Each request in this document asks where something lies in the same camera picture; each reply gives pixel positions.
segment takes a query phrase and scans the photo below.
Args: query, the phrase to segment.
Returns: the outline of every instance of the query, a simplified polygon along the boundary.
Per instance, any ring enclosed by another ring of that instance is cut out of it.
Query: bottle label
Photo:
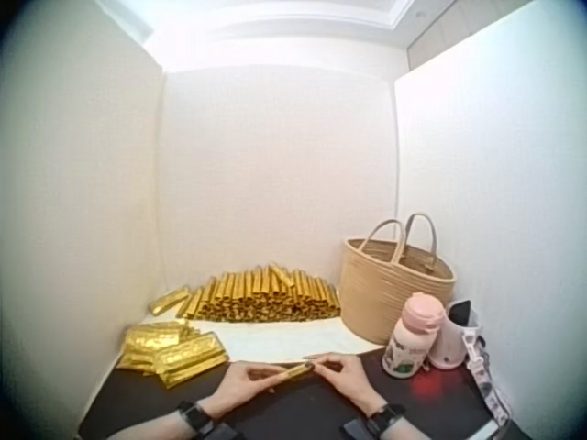
[[[390,373],[413,374],[424,362],[427,352],[425,348],[406,346],[393,335],[383,355],[383,363]]]

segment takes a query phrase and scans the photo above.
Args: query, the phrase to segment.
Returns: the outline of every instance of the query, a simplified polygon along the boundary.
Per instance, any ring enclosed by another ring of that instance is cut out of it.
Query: forearm
[[[387,428],[382,436],[381,440],[429,440],[428,436],[425,435],[418,428],[413,426],[404,417],[392,424]]]
[[[108,437],[108,440],[189,440],[195,431],[185,422],[178,411],[163,415],[148,422],[130,426]]]

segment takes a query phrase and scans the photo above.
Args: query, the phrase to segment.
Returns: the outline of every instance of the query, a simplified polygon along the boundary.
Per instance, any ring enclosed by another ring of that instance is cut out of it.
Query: wrist
[[[371,417],[377,410],[385,406],[387,401],[377,391],[369,390],[359,398],[353,399],[353,403],[366,417]]]
[[[221,401],[214,394],[197,401],[197,404],[206,414],[215,420],[221,418],[232,409],[227,402]]]

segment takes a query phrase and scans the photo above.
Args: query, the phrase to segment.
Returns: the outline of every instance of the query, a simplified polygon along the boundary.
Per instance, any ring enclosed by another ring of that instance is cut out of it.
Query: tan woven bag
[[[430,224],[430,251],[405,244],[418,215]],[[372,240],[377,231],[390,224],[399,227],[397,242]],[[366,240],[345,242],[339,286],[342,320],[358,336],[385,345],[412,293],[433,295],[446,305],[454,285],[453,271],[437,257],[437,234],[430,217],[412,214],[405,230],[398,220],[386,220]]]

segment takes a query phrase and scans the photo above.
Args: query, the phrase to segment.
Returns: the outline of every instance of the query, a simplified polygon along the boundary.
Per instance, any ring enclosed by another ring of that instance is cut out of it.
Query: white wall
[[[401,216],[436,220],[536,439],[586,409],[586,41],[584,7],[537,0],[396,84]]]
[[[338,280],[342,238],[395,210],[387,83],[238,66],[170,74],[159,143],[170,287],[276,260]]]
[[[6,54],[0,163],[5,385],[72,438],[123,327],[161,292],[153,143],[161,68],[92,2],[37,2]]]
[[[456,0],[407,50],[410,69],[511,14],[530,0]]]

